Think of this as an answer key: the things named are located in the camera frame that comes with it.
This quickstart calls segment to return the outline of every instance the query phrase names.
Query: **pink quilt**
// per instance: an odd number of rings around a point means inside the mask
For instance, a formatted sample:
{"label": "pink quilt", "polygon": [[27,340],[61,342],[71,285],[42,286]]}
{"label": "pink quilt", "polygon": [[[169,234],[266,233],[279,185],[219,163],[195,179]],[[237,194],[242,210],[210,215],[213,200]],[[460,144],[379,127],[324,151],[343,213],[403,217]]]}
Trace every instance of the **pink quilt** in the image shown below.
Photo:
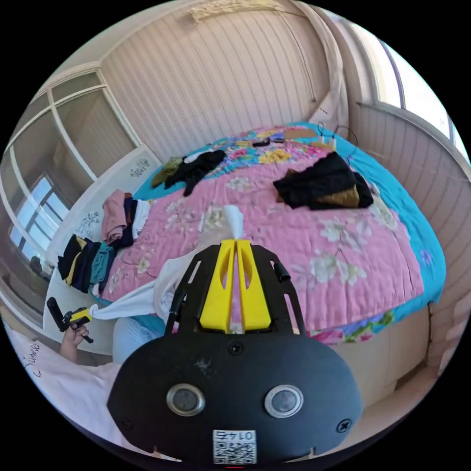
{"label": "pink quilt", "polygon": [[276,202],[272,182],[288,168],[304,170],[321,154],[260,161],[201,181],[187,198],[179,190],[153,200],[142,233],[113,263],[103,298],[119,299],[156,278],[168,259],[193,250],[203,232],[220,224],[224,205],[238,206],[244,238],[276,253],[290,272],[307,330],[367,319],[420,296],[419,263],[393,211],[377,203],[311,211]]}

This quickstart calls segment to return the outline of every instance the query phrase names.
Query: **black wire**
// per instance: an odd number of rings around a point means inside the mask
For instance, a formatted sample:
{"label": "black wire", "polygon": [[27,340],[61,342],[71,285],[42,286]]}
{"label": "black wire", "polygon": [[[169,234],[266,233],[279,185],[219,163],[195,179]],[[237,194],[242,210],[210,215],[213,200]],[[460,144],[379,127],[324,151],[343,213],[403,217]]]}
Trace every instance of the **black wire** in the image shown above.
{"label": "black wire", "polygon": [[349,156],[346,157],[346,159],[348,161],[348,165],[350,165],[350,157],[352,157],[358,149],[358,138],[356,137],[355,133],[348,126],[343,126],[343,125],[340,125],[340,124],[338,124],[337,127],[335,128],[333,136],[335,136],[337,134],[337,131],[339,130],[339,128],[347,129],[348,131],[350,131],[353,134],[353,137],[355,138],[355,142],[356,142],[355,149]]}

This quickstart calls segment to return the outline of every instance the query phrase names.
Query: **yellow bracket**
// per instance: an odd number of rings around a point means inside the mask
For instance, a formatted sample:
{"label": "yellow bracket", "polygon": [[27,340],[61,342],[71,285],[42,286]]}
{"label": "yellow bracket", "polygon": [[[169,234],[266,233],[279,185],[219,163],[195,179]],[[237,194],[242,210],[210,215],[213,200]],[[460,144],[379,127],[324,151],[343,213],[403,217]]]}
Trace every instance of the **yellow bracket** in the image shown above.
{"label": "yellow bracket", "polygon": [[[267,329],[270,326],[271,318],[250,241],[240,239],[237,241],[237,263],[243,332]],[[249,282],[248,288],[245,283],[245,275]]]}
{"label": "yellow bracket", "polygon": [[[226,334],[230,332],[235,246],[236,242],[233,239],[221,242],[216,267],[200,317],[200,324],[204,329],[219,330]],[[222,283],[226,274],[224,288]]]}
{"label": "yellow bracket", "polygon": [[82,309],[81,311],[77,311],[76,313],[72,313],[70,317],[70,323],[74,324],[75,322],[82,319],[82,317],[87,317],[89,322],[92,320],[92,316],[90,315],[89,308]]}

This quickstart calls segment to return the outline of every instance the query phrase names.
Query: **pink towel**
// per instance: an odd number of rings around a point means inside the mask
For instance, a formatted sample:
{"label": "pink towel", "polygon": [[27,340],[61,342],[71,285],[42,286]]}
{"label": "pink towel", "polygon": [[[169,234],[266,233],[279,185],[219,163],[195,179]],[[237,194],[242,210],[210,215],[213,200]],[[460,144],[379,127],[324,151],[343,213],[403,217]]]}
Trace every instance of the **pink towel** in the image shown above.
{"label": "pink towel", "polygon": [[124,192],[115,190],[103,203],[105,214],[102,222],[102,239],[111,244],[123,236],[126,228],[126,214],[124,212]]}

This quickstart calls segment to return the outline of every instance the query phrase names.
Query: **hand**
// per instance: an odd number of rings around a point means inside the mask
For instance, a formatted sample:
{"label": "hand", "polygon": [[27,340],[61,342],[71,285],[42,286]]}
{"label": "hand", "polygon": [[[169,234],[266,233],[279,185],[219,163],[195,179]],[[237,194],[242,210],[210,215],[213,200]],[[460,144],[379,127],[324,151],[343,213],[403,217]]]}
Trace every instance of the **hand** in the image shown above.
{"label": "hand", "polygon": [[77,327],[77,324],[73,324],[65,331],[64,340],[62,343],[68,343],[77,346],[80,342],[83,341],[83,337],[88,334],[89,332],[85,325]]}

